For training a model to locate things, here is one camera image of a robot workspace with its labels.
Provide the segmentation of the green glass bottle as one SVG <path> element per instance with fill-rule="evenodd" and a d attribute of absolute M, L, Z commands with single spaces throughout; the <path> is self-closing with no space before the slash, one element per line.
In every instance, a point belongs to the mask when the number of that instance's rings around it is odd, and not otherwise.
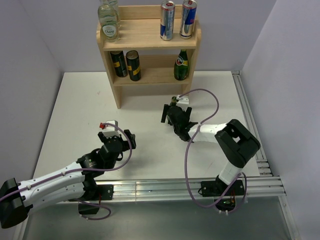
<path fill-rule="evenodd" d="M 177 102 L 178 102 L 179 100 L 177 99 L 177 97 L 176 96 L 173 96 L 172 98 L 171 98 L 171 101 L 170 101 L 170 106 L 172 107 L 172 106 L 176 106 L 177 105 Z"/>
<path fill-rule="evenodd" d="M 181 49 L 174 64 L 174 78 L 183 81 L 187 78 L 189 71 L 188 55 L 186 49 Z"/>

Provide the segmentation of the green glass bottle front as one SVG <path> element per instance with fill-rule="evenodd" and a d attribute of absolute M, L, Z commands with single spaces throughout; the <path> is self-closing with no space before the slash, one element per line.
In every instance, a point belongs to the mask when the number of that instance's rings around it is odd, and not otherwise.
<path fill-rule="evenodd" d="M 188 55 L 186 49 L 181 49 L 174 64 L 174 78 L 183 81 L 187 78 L 189 71 Z"/>

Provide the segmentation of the black yellow can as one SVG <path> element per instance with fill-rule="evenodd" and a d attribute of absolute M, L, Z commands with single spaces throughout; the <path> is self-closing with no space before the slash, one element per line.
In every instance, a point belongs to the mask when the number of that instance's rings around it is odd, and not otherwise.
<path fill-rule="evenodd" d="M 141 68 L 139 54 L 136 50 L 130 50 L 126 53 L 126 63 L 129 73 L 129 78 L 137 82 L 141 79 Z"/>
<path fill-rule="evenodd" d="M 128 75 L 127 65 L 123 51 L 111 51 L 110 56 L 113 62 L 115 73 L 118 77 L 124 78 Z"/>

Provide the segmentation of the silver blue energy drink can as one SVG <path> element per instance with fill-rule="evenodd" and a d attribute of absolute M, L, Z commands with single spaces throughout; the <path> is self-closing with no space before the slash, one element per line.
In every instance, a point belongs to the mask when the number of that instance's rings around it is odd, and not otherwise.
<path fill-rule="evenodd" d="M 183 39 L 192 36 L 197 11 L 197 3 L 194 0 L 184 0 L 182 3 L 181 23 L 179 35 Z"/>

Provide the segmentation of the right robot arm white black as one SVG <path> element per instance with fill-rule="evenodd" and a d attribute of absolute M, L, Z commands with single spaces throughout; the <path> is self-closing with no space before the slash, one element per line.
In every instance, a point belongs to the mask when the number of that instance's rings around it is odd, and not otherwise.
<path fill-rule="evenodd" d="M 232 182 L 248 161 L 260 150 L 258 139 L 237 119 L 222 124 L 191 122 L 192 108 L 165 104 L 161 122 L 173 126 L 174 133 L 184 142 L 217 143 L 227 158 L 227 163 L 217 176 L 216 189 L 222 195 L 229 194 Z"/>

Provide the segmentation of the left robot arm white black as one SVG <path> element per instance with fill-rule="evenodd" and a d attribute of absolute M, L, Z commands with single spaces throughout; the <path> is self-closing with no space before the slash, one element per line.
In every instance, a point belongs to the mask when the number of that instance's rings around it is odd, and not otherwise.
<path fill-rule="evenodd" d="M 64 201 L 89 201 L 96 197 L 95 178 L 116 170 L 123 153 L 137 146 L 136 136 L 128 129 L 99 132 L 100 148 L 80 157 L 70 165 L 47 175 L 18 182 L 6 180 L 0 187 L 0 225 L 8 229 L 22 223 L 29 215 Z"/>

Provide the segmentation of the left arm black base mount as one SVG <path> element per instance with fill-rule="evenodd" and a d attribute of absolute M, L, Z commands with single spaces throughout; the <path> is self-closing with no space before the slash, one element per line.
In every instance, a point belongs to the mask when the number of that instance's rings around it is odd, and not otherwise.
<path fill-rule="evenodd" d="M 102 201 L 111 201 L 113 199 L 114 186 L 112 184 L 102 184 L 97 186 L 97 190 L 91 201 L 98 201 L 100 205 Z M 78 213 L 81 215 L 96 215 L 99 211 L 99 207 L 89 206 L 87 204 L 78 204 Z"/>

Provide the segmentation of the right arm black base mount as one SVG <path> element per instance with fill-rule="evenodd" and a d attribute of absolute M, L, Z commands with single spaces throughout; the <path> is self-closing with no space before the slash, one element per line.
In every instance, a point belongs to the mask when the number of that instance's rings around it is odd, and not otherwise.
<path fill-rule="evenodd" d="M 219 180 L 217 177 L 215 180 L 201 181 L 198 194 L 202 197 L 220 197 L 227 189 L 227 185 Z M 236 196 L 243 196 L 241 203 L 244 203 L 247 195 L 247 181 L 244 183 L 242 180 L 236 180 L 226 192 L 225 196 L 216 205 L 218 211 L 233 211 L 237 208 Z"/>

